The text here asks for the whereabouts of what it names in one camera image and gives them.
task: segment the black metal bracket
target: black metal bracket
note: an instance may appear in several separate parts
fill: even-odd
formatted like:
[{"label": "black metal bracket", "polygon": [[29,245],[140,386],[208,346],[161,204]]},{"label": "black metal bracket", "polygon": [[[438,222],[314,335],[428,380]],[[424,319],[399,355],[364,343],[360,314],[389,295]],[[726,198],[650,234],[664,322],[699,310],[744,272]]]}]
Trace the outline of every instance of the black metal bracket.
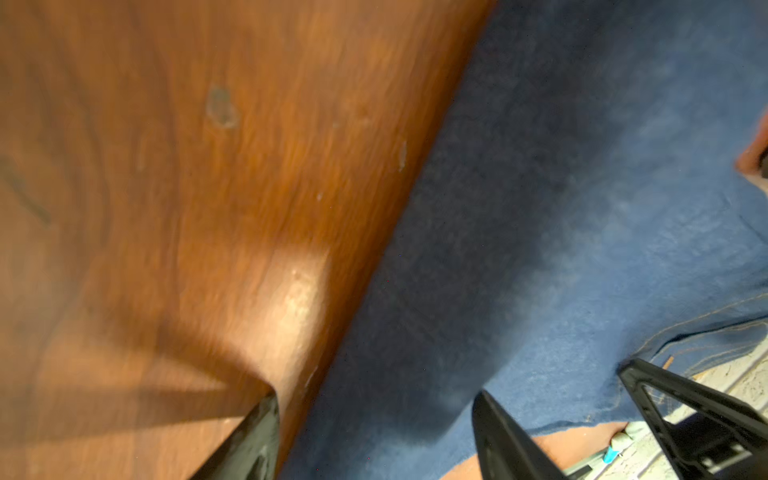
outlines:
[{"label": "black metal bracket", "polygon": [[[768,478],[768,423],[752,407],[639,359],[619,377],[683,480]],[[648,389],[695,410],[673,425],[661,416]],[[485,390],[475,397],[472,426],[484,480],[565,480],[525,430]]]},{"label": "black metal bracket", "polygon": [[485,390],[472,404],[472,428],[484,480],[567,480]]},{"label": "black metal bracket", "polygon": [[271,392],[224,440],[190,480],[273,480],[280,438],[280,411]]},{"label": "black metal bracket", "polygon": [[[683,480],[764,478],[768,424],[752,407],[725,393],[633,359],[619,378],[662,452]],[[656,389],[696,412],[673,425],[661,416],[648,389]]]}]

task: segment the blue object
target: blue object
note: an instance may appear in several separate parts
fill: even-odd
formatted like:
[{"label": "blue object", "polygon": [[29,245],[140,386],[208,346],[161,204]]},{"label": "blue object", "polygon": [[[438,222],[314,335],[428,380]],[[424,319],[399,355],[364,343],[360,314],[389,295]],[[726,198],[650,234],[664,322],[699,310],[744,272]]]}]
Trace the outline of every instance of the blue object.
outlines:
[{"label": "blue object", "polygon": [[732,163],[766,25],[763,0],[502,0],[281,478],[437,479],[483,386],[543,435],[639,419],[627,357],[751,351],[768,202]]},{"label": "blue object", "polygon": [[619,456],[618,450],[613,450],[610,446],[608,447],[608,450],[605,451],[605,455],[603,455],[603,463],[611,463],[613,462],[616,457]]}]

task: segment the denim fabric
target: denim fabric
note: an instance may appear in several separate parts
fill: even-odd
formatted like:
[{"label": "denim fabric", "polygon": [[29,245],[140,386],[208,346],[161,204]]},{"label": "denim fabric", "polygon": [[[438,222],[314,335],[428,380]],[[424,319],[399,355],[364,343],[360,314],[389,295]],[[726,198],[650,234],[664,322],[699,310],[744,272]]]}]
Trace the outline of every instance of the denim fabric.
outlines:
[{"label": "denim fabric", "polygon": [[749,352],[766,105],[764,0],[502,0],[281,478],[439,478],[483,386],[538,435],[639,418],[627,357]]}]

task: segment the stitching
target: stitching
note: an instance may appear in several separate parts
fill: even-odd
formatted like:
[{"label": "stitching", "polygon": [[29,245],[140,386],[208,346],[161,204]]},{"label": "stitching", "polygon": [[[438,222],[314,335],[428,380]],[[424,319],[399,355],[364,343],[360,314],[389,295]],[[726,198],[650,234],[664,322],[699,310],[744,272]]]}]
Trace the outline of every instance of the stitching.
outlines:
[{"label": "stitching", "polygon": [[[750,328],[754,328],[755,326],[766,325],[766,324],[768,324],[768,321],[766,321],[766,320],[754,320],[752,322],[748,322],[748,323],[743,324],[743,325],[728,326],[728,327],[725,327],[725,328],[722,328],[722,329],[713,330],[711,332],[695,333],[694,335],[696,336],[697,339],[700,339],[703,336],[707,336],[707,335],[713,335],[713,334],[716,334],[716,333],[720,334],[720,333],[723,333],[723,332],[741,332],[742,330],[748,330]],[[651,360],[654,360],[654,359],[658,358],[659,355],[662,355],[665,351],[667,351],[668,349],[672,348],[673,346],[680,345],[681,343],[686,342],[689,338],[691,338],[691,337],[689,336],[688,338],[682,339],[679,342],[668,343],[661,350],[659,350],[659,352],[656,355],[652,356]],[[697,348],[709,348],[711,346],[712,345],[704,346],[704,347],[697,347]],[[689,352],[689,351],[691,351],[691,350],[690,349],[689,350],[684,350],[682,352],[676,353],[676,355],[682,355],[685,352]]]},{"label": "stitching", "polygon": [[704,371],[706,371],[706,370],[708,370],[710,368],[713,368],[714,366],[716,366],[718,364],[722,365],[722,364],[724,364],[726,362],[730,362],[731,360],[740,358],[747,351],[749,351],[749,346],[746,346],[743,349],[740,349],[740,351],[738,353],[734,353],[733,355],[729,355],[728,357],[725,357],[725,358],[722,358],[722,359],[714,359],[711,362],[707,362],[707,363],[703,364],[702,366],[700,366],[699,367],[700,371],[704,372]]},{"label": "stitching", "polygon": [[720,312],[722,312],[723,310],[728,310],[729,308],[731,308],[731,307],[734,307],[734,306],[736,306],[736,305],[740,305],[740,304],[742,304],[742,303],[745,303],[745,302],[749,302],[750,300],[757,300],[757,299],[759,299],[759,298],[763,298],[763,297],[765,297],[765,296],[768,296],[768,293],[761,293],[760,295],[755,295],[755,296],[753,296],[753,297],[751,297],[751,298],[747,298],[747,299],[744,299],[744,300],[739,300],[738,302],[734,302],[734,303],[731,303],[731,304],[729,304],[729,305],[726,305],[726,306],[724,306],[724,307],[721,307],[721,308],[719,308],[719,309],[717,309],[717,310],[712,310],[712,311],[711,311],[711,312],[709,312],[709,313],[705,313],[705,314],[703,314],[703,315],[699,315],[699,316],[697,316],[696,318],[693,318],[693,319],[690,319],[690,320],[686,320],[685,322],[675,323],[674,325],[668,326],[667,328],[665,328],[665,329],[661,330],[661,331],[660,331],[659,333],[657,333],[656,335],[652,336],[650,339],[646,340],[646,341],[645,341],[645,343],[644,343],[644,344],[643,344],[643,345],[642,345],[642,346],[641,346],[639,349],[635,350],[635,351],[634,351],[634,353],[633,353],[632,355],[636,355],[636,354],[637,354],[637,352],[639,352],[639,351],[641,351],[642,349],[644,349],[644,348],[645,348],[645,347],[648,345],[648,343],[650,343],[650,342],[651,342],[651,340],[655,339],[656,337],[658,337],[658,336],[659,336],[659,335],[661,335],[662,333],[666,332],[667,330],[673,329],[673,328],[675,328],[675,327],[678,327],[678,326],[680,326],[680,325],[685,325],[686,323],[695,322],[696,320],[699,320],[699,319],[703,319],[703,318],[705,318],[705,317],[708,317],[708,316],[710,316],[710,315],[714,315],[715,313],[720,313]]},{"label": "stitching", "polygon": [[[755,342],[754,340],[748,340],[748,341],[746,341],[746,342],[741,342],[741,343],[734,343],[734,344],[733,344],[733,345],[731,345],[731,346],[740,346],[740,345],[746,345],[746,344],[748,344],[748,343],[750,343],[750,344],[755,344],[755,345],[756,345],[757,343],[760,343],[760,342]],[[713,348],[716,348],[716,347],[718,347],[718,346],[719,346],[719,345],[703,345],[703,346],[695,346],[695,347],[691,347],[691,348],[689,348],[689,349],[685,349],[685,350],[683,350],[682,352],[675,352],[675,356],[680,356],[680,355],[683,355],[684,353],[696,352],[697,350],[713,349]],[[733,350],[727,350],[727,351],[725,351],[725,352],[719,352],[719,353],[715,353],[714,355],[720,355],[720,354],[722,354],[722,353],[728,353],[728,352],[732,352],[732,351],[733,351]]]},{"label": "stitching", "polygon": [[[684,375],[685,375],[685,376],[689,376],[689,375],[690,375],[690,373],[691,373],[691,372],[693,372],[693,371],[694,371],[696,368],[698,368],[698,366],[699,366],[700,364],[702,364],[702,363],[704,363],[704,362],[709,362],[711,359],[716,359],[717,357],[719,357],[719,356],[723,356],[723,355],[726,355],[726,354],[728,354],[728,353],[733,353],[733,352],[736,352],[736,351],[741,351],[741,350],[744,350],[744,349],[749,349],[750,347],[752,347],[752,346],[756,346],[756,345],[758,345],[758,344],[759,344],[759,343],[742,344],[743,346],[740,346],[739,348],[735,348],[735,349],[732,349],[732,350],[728,350],[727,352],[718,353],[718,354],[716,354],[716,355],[708,356],[707,358],[701,359],[701,360],[699,360],[698,362],[694,363],[692,366],[688,367],[688,369],[685,371],[685,374],[684,374]],[[737,358],[738,356],[741,356],[741,354],[739,353],[739,354],[737,354],[737,355],[732,355],[731,357],[733,357],[733,358]]]},{"label": "stitching", "polygon": [[[698,316],[698,317],[696,317],[694,319],[678,323],[677,325],[669,326],[666,329],[661,330],[656,335],[652,336],[648,341],[646,341],[646,343],[643,344],[643,346],[641,348],[635,350],[635,352],[632,353],[632,356],[637,355],[637,352],[642,350],[654,337],[659,336],[661,333],[663,333],[666,330],[669,330],[670,328],[674,328],[675,326],[678,326],[678,325],[683,325],[684,323],[690,323],[690,322],[693,322],[694,320],[702,319],[702,318],[704,318],[706,316],[709,316],[709,315],[712,315],[714,313],[722,312],[723,310],[726,310],[726,309],[728,309],[728,308],[730,308],[732,306],[738,305],[740,303],[748,302],[750,300],[755,300],[755,299],[762,298],[762,297],[765,297],[765,296],[768,296],[768,293],[761,293],[760,295],[756,295],[756,296],[753,296],[751,298],[748,298],[748,299],[745,299],[745,300],[741,300],[739,302],[731,303],[730,305],[726,305],[726,306],[724,306],[721,309],[714,310],[713,312],[709,312],[709,313],[706,313],[704,315],[700,315],[700,316]],[[757,324],[758,325],[760,325],[760,324],[766,325],[766,324],[768,324],[768,321],[759,322]],[[741,329],[750,328],[751,326],[754,326],[754,325],[755,325],[755,323],[750,322],[750,323],[747,323],[745,326],[738,325],[738,326],[730,327],[728,329],[733,329],[733,328],[737,328],[738,327],[738,329],[741,330]],[[718,330],[714,330],[713,332],[702,333],[701,335],[708,335],[708,334],[711,334],[711,333],[722,333],[722,332],[723,332],[723,329],[718,329]],[[615,387],[616,393],[614,395],[613,402],[609,406],[606,406],[606,407],[604,407],[602,409],[595,409],[594,413],[602,413],[602,412],[608,412],[608,411],[611,411],[611,410],[615,410],[615,409],[617,409],[621,405],[621,400],[623,398],[621,396],[621,382],[620,381],[616,381],[615,385],[616,385],[616,387]]]}]

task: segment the scratch mark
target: scratch mark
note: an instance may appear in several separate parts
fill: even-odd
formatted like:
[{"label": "scratch mark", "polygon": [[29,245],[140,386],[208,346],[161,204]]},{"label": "scratch mark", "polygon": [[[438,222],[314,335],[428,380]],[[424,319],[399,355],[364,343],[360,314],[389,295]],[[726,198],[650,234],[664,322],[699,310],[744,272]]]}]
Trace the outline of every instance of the scratch mark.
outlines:
[{"label": "scratch mark", "polygon": [[315,369],[310,373],[310,376],[306,379],[306,382],[304,382],[304,389],[306,390],[310,386],[310,382],[312,381],[312,377],[315,376],[315,372],[317,371],[317,366],[315,366]]},{"label": "scratch mark", "polygon": [[404,140],[402,141],[402,146],[400,147],[400,158],[397,167],[398,172],[402,172],[403,169],[406,168],[406,160],[408,160],[408,141]]},{"label": "scratch mark", "polygon": [[0,177],[11,191],[16,194],[16,200],[18,200],[22,207],[35,215],[46,227],[51,224],[51,214],[27,194],[24,180],[13,171],[11,161],[7,157],[0,157]]}]

